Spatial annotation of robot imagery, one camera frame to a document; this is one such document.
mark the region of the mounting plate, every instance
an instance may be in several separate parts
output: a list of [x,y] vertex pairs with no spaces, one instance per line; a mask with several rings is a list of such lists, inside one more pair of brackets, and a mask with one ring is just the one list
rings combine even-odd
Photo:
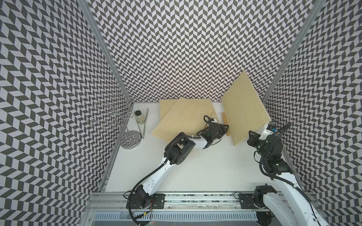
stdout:
[[[128,196],[131,199],[131,209],[141,209],[141,203],[136,199],[136,195],[132,194]],[[163,209],[165,205],[165,194],[154,194],[152,202],[152,209]]]
[[253,194],[239,194],[239,202],[242,209],[255,209]]

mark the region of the metal rod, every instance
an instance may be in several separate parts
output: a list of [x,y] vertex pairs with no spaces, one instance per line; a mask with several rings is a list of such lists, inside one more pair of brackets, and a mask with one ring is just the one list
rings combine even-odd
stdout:
[[309,29],[311,28],[313,22],[317,18],[319,12],[322,10],[322,7],[324,6],[325,2],[326,2],[325,0],[317,0],[315,2],[315,4],[313,5],[312,10],[308,14],[306,21],[302,25],[302,28],[300,29],[300,31],[297,34],[294,42],[292,43],[292,45],[291,45],[291,47],[289,49],[289,52],[285,56],[285,58],[284,58],[284,60],[282,62],[282,65],[278,69],[278,71],[275,74],[273,80],[271,81],[271,84],[269,85],[267,91],[265,92],[265,94],[264,94],[264,96],[262,98],[263,104],[265,104],[267,102],[267,100],[269,99],[269,97],[272,95],[275,87],[277,86],[277,84],[279,83],[279,81],[282,78],[283,74],[287,70],[288,65],[291,62],[291,60],[293,59],[294,54],[298,51],[299,46],[301,45],[303,39],[308,34]]
[[147,121],[147,116],[148,116],[148,108],[147,108],[146,118],[145,118],[145,120],[144,120],[144,126],[143,126],[143,138],[142,138],[142,139],[144,139],[144,132],[145,132],[145,130],[146,130],[146,121]]
[[129,98],[128,91],[127,91],[125,85],[123,84],[121,75],[119,74],[119,71],[117,70],[113,57],[111,56],[109,49],[107,48],[107,45],[104,41],[104,38],[101,35],[99,27],[98,27],[96,21],[94,20],[93,14],[92,14],[91,10],[89,9],[87,0],[77,0],[77,2],[79,4],[80,10],[83,12],[83,16],[84,16],[85,20],[88,22],[88,25],[93,32],[93,35],[99,45],[99,48],[101,49],[104,57],[106,58],[106,60],[108,62],[108,65],[113,73],[114,78],[116,79],[119,87],[121,88],[123,95],[126,98]]

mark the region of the white table surface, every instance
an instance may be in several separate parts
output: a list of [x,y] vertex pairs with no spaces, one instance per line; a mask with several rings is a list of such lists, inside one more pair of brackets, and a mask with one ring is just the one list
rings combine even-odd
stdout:
[[[213,105],[223,123],[222,103]],[[120,147],[106,192],[131,190],[161,162],[167,143],[150,134],[160,121],[159,104],[136,103],[133,109],[141,110],[145,114],[147,108],[149,112],[145,138],[133,150]],[[134,117],[129,120],[128,129],[138,131]],[[143,125],[140,125],[140,129],[143,132]],[[216,145],[207,149],[193,149],[183,163],[171,170],[158,191],[254,191],[256,186],[265,183],[280,191],[269,177],[262,175],[259,164],[253,159],[255,148],[246,141],[247,139],[234,146],[231,136],[224,135]],[[259,160],[260,155],[256,154],[255,158]]]

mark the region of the plywood sheet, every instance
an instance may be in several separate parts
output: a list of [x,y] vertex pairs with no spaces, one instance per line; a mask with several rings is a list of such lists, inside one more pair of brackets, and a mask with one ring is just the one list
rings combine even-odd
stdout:
[[[170,110],[170,108],[176,103],[178,99],[160,99],[160,119]],[[196,103],[212,108],[212,112],[209,115],[210,118],[216,119],[219,122],[218,116],[216,115],[214,106],[210,99],[188,99],[193,100]]]
[[203,116],[210,115],[212,110],[212,108],[181,97],[151,134],[166,142],[171,142],[180,132],[194,135],[204,128]]
[[263,103],[245,71],[241,72],[221,98],[234,145],[270,122]]

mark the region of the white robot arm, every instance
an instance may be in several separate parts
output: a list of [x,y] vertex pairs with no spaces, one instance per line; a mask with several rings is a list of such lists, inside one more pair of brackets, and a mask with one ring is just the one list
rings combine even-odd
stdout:
[[289,126],[290,124],[276,132],[273,125],[267,124],[262,135],[250,131],[248,144],[255,147],[262,156],[260,170],[275,181],[292,211],[281,201],[271,186],[261,186],[266,188],[264,191],[262,191],[264,188],[260,189],[258,186],[254,192],[254,203],[258,207],[268,207],[283,226],[327,226],[329,224],[302,192],[292,170],[281,159],[283,144],[280,137]]
[[[201,137],[198,139],[189,139],[190,141],[195,143],[195,146],[193,146],[192,149],[194,148],[204,148],[207,144],[207,141],[205,138]],[[167,157],[163,157],[161,160],[161,163],[159,164],[159,166],[161,164],[163,164],[166,161]],[[163,165],[163,167],[158,170],[157,172],[155,172],[154,174],[152,174],[152,176],[150,176],[146,182],[144,182],[142,184],[143,186],[143,190],[145,191],[145,193],[147,193],[149,196],[153,195],[154,193],[156,193],[159,185],[161,184],[161,182],[163,181],[163,179],[167,176],[168,172],[177,164],[172,164],[171,165],[171,161],[167,161],[165,163],[165,165]]]

